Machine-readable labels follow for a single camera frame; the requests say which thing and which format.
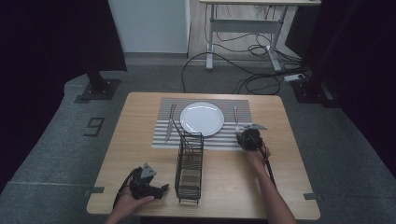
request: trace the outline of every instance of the wooden table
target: wooden table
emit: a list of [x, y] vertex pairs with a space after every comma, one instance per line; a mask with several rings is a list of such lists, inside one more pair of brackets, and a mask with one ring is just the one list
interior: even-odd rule
[[[279, 65], [277, 54], [275, 52], [276, 43], [279, 39], [283, 21], [288, 11], [288, 6], [305, 6], [317, 7], [320, 0], [200, 0], [201, 3], [211, 6], [209, 18], [209, 39], [207, 44], [207, 52], [213, 52], [213, 33], [253, 33], [253, 34], [274, 34], [271, 45], [266, 46], [271, 63], [276, 71], [282, 70]], [[214, 17], [215, 5], [266, 5], [266, 6], [282, 6], [282, 12], [277, 21], [252, 21], [252, 20], [222, 20]], [[206, 69], [213, 69], [213, 55], [206, 55]]]
[[111, 139], [87, 210], [109, 214], [125, 177], [145, 162], [157, 171], [150, 185], [169, 184], [161, 200], [139, 208], [136, 216], [266, 218], [257, 178], [242, 150], [205, 150], [202, 198], [199, 204], [179, 203], [175, 193], [177, 149], [151, 148], [162, 98], [248, 100], [253, 122], [268, 127], [261, 131], [271, 149], [271, 166], [277, 188], [297, 219], [318, 219], [315, 200], [288, 117], [278, 96], [132, 92], [128, 95]]

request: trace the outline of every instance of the table top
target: table top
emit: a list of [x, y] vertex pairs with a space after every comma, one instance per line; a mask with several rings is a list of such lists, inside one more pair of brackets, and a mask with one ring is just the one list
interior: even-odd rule
[[320, 0], [200, 0], [209, 5], [319, 6]]
[[266, 218], [257, 178], [242, 150], [205, 150], [202, 197], [199, 204], [179, 203], [174, 183], [178, 149], [152, 148], [162, 98], [248, 100], [253, 122], [268, 127], [261, 131], [271, 150], [270, 162], [278, 191], [297, 219], [318, 219], [300, 151], [278, 96], [132, 92], [128, 95], [111, 139], [93, 193], [87, 205], [91, 214], [109, 214], [125, 177], [145, 162], [157, 172], [150, 185], [169, 184], [163, 198], [138, 208], [135, 216]]

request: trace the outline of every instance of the white metal table frame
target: white metal table frame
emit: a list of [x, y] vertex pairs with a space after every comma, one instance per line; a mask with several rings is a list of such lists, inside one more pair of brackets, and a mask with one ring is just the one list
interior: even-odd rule
[[[285, 20], [286, 12], [288, 11], [288, 6], [290, 5], [306, 5], [306, 3], [301, 3], [303, 1], [292, 1], [290, 0], [288, 3], [283, 2], [284, 6], [282, 8], [282, 11], [280, 13], [280, 18], [277, 21], [269, 21], [269, 20], [264, 20], [264, 21], [250, 21], [250, 20], [220, 20], [220, 19], [215, 19], [214, 18], [214, 13], [215, 13], [215, 5], [225, 5], [225, 4], [235, 4], [235, 5], [281, 5], [279, 3], [275, 3], [274, 1], [256, 1], [253, 3], [248, 3], [248, 2], [235, 2], [235, 1], [230, 1], [230, 2], [221, 2], [221, 1], [206, 1], [206, 0], [201, 0], [201, 3], [205, 3], [207, 5], [211, 6], [211, 12], [210, 12], [210, 18], [209, 18], [209, 40], [207, 44], [207, 52], [208, 54], [206, 55], [206, 70], [212, 70], [213, 69], [213, 33], [214, 32], [223, 32], [223, 33], [255, 33], [255, 34], [273, 34], [273, 39], [271, 41], [270, 46], [265, 46], [267, 49], [267, 53], [270, 57], [271, 63], [276, 71], [282, 70], [280, 67], [279, 61], [277, 54], [275, 52], [276, 49], [276, 43], [277, 40], [279, 39], [280, 31], [282, 30], [283, 22]], [[311, 3], [315, 3], [315, 5], [319, 5], [320, 1], [319, 0], [312, 0], [309, 1]]]

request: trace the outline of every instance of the gray carpet floor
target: gray carpet floor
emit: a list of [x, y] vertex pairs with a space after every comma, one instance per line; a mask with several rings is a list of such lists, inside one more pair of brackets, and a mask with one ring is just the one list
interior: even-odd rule
[[[120, 80], [116, 94], [111, 101], [87, 104], [75, 100], [88, 78], [84, 75], [67, 82], [52, 122], [0, 196], [0, 223], [103, 223], [106, 217], [88, 214], [86, 205], [127, 94], [182, 92], [181, 68], [129, 65], [127, 73], [104, 72], [104, 78]], [[231, 66], [208, 72], [195, 65], [185, 70], [184, 79], [187, 92], [231, 93], [245, 77], [246, 73]], [[260, 85], [265, 83], [274, 81], [261, 80]], [[299, 104], [285, 82], [278, 95], [313, 191], [320, 198], [321, 218], [300, 222], [396, 223], [396, 180], [342, 109]], [[84, 135], [92, 131], [87, 127], [91, 118], [105, 119], [96, 137]], [[124, 223], [140, 221], [131, 217]]]

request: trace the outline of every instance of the wood floor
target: wood floor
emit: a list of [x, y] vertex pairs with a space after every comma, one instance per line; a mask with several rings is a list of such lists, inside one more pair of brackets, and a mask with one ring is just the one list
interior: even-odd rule
[[[206, 52], [207, 39], [209, 37], [210, 6], [201, 4], [199, 0], [191, 0], [191, 35], [189, 44], [189, 58], [197, 54]], [[246, 19], [246, 20], [278, 20], [282, 7], [269, 6], [236, 6], [236, 5], [219, 5], [217, 6], [217, 18], [219, 19]], [[280, 37], [278, 39], [276, 48], [283, 53], [296, 57], [289, 48], [285, 46], [285, 40], [294, 17], [296, 7], [289, 7], [288, 13], [285, 17], [285, 22], [282, 27]], [[269, 58], [264, 56], [253, 55], [248, 51], [249, 46], [260, 45], [267, 46], [270, 44], [271, 35], [264, 35], [257, 37], [256, 35], [246, 35], [235, 40], [233, 39], [241, 35], [238, 33], [216, 33], [213, 34], [214, 52], [229, 59], [236, 61], [269, 61]], [[256, 49], [253, 52], [256, 54], [264, 53], [263, 49]], [[197, 57], [197, 59], [204, 59], [205, 55]]]

